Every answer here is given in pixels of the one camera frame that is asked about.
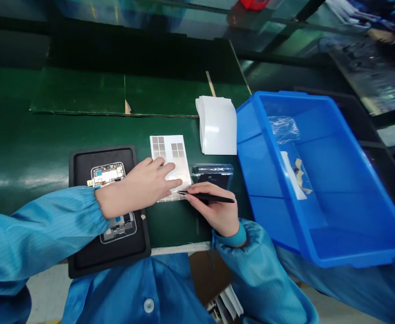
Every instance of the floor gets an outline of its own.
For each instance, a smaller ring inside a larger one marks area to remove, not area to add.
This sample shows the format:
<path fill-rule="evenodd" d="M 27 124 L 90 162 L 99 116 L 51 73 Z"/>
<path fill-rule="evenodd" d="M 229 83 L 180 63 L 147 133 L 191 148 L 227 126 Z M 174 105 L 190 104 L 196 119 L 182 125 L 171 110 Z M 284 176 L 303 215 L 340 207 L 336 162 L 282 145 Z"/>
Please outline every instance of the floor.
<path fill-rule="evenodd" d="M 68 266 L 55 265 L 29 279 L 27 285 L 32 297 L 32 311 L 28 324 L 38 324 L 62 317 L 68 288 Z M 380 324 L 371 316 L 324 296 L 311 287 L 303 288 L 318 310 L 322 324 Z"/>

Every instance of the blue plastic bin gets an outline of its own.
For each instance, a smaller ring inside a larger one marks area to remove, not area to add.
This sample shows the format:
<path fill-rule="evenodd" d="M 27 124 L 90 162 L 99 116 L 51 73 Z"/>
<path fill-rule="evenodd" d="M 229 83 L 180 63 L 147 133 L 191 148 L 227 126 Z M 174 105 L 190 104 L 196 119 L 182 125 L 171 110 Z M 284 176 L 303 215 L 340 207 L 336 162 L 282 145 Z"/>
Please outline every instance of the blue plastic bin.
<path fill-rule="evenodd" d="M 389 264 L 395 206 L 334 101 L 299 92 L 257 92 L 237 111 L 238 157 L 255 220 L 275 244 L 328 268 Z M 293 117 L 300 139 L 279 145 L 268 116 Z M 303 161 L 298 200 L 281 157 Z"/>

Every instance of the clear plastic bag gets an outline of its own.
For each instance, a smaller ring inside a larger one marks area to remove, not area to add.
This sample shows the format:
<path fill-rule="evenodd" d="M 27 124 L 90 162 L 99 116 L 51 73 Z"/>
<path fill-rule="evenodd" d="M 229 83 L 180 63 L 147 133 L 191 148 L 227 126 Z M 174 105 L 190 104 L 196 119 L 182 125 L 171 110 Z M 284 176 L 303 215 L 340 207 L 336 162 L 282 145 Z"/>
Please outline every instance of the clear plastic bag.
<path fill-rule="evenodd" d="M 269 116 L 268 120 L 277 143 L 286 144 L 300 139 L 300 131 L 292 117 Z"/>

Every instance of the hand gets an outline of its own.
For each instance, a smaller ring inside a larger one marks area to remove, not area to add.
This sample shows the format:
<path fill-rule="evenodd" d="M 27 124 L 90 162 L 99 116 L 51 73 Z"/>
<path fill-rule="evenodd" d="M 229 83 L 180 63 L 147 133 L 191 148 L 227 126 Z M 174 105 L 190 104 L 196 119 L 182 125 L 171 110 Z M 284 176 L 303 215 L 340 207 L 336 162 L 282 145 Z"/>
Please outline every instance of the hand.
<path fill-rule="evenodd" d="M 238 233 L 238 205 L 236 203 L 235 195 L 232 192 L 221 189 L 220 187 L 209 182 L 201 182 L 188 188 L 188 193 L 205 193 L 234 199 L 234 203 L 209 202 L 209 205 L 205 205 L 196 197 L 191 196 L 190 194 L 185 195 L 185 198 L 190 202 L 190 204 L 203 215 L 208 223 L 221 236 L 230 237 Z"/>
<path fill-rule="evenodd" d="M 155 204 L 171 195 L 170 189 L 182 185 L 181 179 L 165 180 L 175 168 L 174 163 L 165 166 L 164 159 L 147 157 L 137 164 L 121 181 L 95 191 L 101 211 L 106 219 L 125 215 Z"/>

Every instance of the blue anti-static smock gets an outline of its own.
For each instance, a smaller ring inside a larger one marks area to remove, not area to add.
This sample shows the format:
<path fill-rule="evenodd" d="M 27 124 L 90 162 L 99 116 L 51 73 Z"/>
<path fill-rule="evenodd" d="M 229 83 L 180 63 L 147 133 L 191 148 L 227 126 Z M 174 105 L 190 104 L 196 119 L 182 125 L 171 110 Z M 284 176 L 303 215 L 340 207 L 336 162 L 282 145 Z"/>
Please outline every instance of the blue anti-static smock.
<path fill-rule="evenodd" d="M 243 248 L 216 247 L 234 272 L 245 323 L 317 323 L 310 300 L 287 277 L 268 234 L 242 220 Z M 94 190 L 74 187 L 0 215 L 0 323 L 26 323 L 27 279 L 105 232 Z M 63 323 L 213 323 L 195 295 L 186 254 L 149 257 L 73 280 Z"/>

